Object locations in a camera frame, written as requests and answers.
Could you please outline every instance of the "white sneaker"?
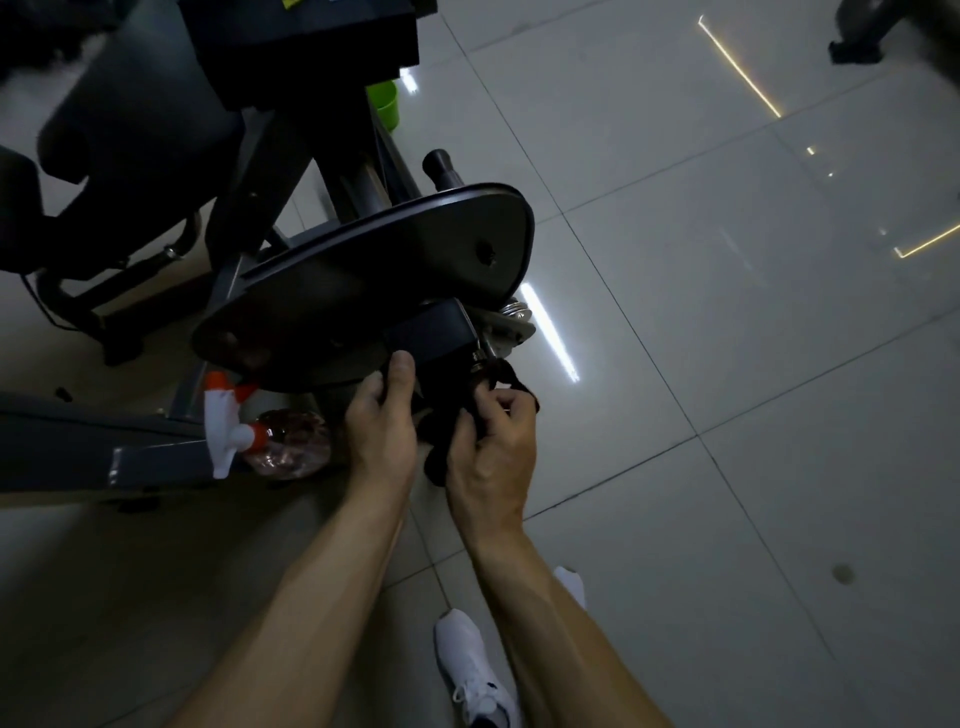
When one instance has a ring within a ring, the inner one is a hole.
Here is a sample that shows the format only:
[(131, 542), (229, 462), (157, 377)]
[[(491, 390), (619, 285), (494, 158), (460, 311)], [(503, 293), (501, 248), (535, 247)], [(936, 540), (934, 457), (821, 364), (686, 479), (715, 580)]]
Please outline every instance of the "white sneaker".
[(584, 589), (584, 580), (580, 578), (580, 574), (576, 571), (564, 569), (564, 567), (556, 567), (553, 569), (553, 575), (557, 577), (557, 581), (566, 587), (570, 596), (577, 600), (580, 608), (586, 610), (587, 590)]
[(520, 728), (520, 712), (493, 673), (483, 637), (473, 620), (459, 609), (451, 609), (434, 625), (433, 640), (440, 670), (453, 690), (453, 702), (463, 705), (467, 725), (501, 708), (510, 728)]

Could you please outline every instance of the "right hand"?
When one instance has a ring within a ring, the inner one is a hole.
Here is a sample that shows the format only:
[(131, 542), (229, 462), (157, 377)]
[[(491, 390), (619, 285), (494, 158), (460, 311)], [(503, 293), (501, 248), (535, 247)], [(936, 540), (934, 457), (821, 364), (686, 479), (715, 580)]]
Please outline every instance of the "right hand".
[(523, 506), (537, 464), (537, 401), (514, 389), (474, 392), (487, 436), (477, 442), (462, 411), (447, 456), (446, 497), (468, 548), (523, 532)]

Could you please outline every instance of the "tile floor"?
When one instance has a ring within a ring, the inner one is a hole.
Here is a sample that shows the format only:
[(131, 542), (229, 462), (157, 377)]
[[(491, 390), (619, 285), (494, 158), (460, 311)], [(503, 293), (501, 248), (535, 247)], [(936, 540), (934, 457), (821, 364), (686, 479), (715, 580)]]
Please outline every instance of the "tile floor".
[[(543, 404), (527, 527), (682, 726), (960, 722), (960, 232), (924, 245), (960, 224), (960, 93), (907, 25), (831, 66), (835, 4), (441, 0), (400, 87), (411, 166), (445, 147), (534, 208), (560, 344), (512, 359)], [(81, 70), (0, 89), (0, 143), (31, 153)], [(327, 217), (311, 168), (279, 223)], [(108, 372), (0, 296), (4, 389), (152, 411), (189, 363), (189, 323)], [(0, 725), (158, 727), (327, 508), (240, 484), (0, 512)], [(448, 606), (513, 682), (443, 493), (412, 514), (338, 726), (455, 724)]]

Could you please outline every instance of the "power cord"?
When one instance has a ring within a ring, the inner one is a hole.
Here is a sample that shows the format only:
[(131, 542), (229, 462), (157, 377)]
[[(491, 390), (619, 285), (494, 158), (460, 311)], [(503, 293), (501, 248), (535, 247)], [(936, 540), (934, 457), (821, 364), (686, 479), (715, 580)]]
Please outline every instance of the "power cord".
[(34, 303), (36, 303), (36, 307), (40, 309), (44, 316), (46, 316), (47, 321), (49, 321), (51, 325), (57, 328), (62, 328), (64, 331), (80, 331), (78, 328), (66, 327), (63, 324), (58, 324), (56, 321), (54, 321), (54, 317), (50, 315), (50, 311), (48, 311), (47, 307), (43, 305), (43, 301), (41, 301), (40, 296), (36, 294), (34, 287), (30, 284), (30, 280), (26, 277), (26, 275), (21, 273), (20, 280), (23, 281), (23, 285), (27, 288), (27, 292), (30, 293), (30, 298), (32, 298)]

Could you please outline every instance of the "rubber foot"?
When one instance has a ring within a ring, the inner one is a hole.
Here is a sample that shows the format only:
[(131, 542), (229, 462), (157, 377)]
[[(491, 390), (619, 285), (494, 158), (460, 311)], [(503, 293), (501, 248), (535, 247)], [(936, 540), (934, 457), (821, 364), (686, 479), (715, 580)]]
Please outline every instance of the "rubber foot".
[(875, 44), (850, 43), (846, 40), (833, 41), (828, 46), (830, 60), (835, 65), (857, 63), (859, 65), (873, 65), (883, 60), (880, 46)]

